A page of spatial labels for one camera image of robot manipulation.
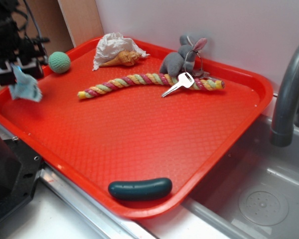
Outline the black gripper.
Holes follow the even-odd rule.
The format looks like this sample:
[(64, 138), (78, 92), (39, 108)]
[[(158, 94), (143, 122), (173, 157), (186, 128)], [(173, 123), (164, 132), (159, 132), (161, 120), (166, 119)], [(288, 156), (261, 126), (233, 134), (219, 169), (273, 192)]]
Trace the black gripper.
[(19, 67), (23, 73), (35, 79), (43, 78), (41, 65), (47, 65), (48, 58), (44, 43), (49, 41), (49, 38), (39, 36), (0, 40), (0, 85), (8, 86), (16, 83), (11, 63), (17, 61), (20, 61)]

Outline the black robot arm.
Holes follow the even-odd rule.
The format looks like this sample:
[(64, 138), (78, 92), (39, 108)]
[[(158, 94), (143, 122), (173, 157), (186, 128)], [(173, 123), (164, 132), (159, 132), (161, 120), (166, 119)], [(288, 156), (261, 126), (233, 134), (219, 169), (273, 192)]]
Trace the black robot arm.
[(27, 3), (26, 12), (18, 9), (17, 0), (0, 0), (0, 85), (16, 83), (12, 65), (35, 79), (44, 77), (42, 66), (48, 64), (48, 55), (40, 28)]

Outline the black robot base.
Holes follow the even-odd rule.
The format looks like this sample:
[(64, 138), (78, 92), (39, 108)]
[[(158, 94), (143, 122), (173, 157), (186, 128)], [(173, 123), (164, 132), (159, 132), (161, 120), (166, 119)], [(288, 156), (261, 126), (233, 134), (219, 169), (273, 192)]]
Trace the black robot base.
[(33, 199), (42, 164), (21, 139), (0, 137), (0, 223)]

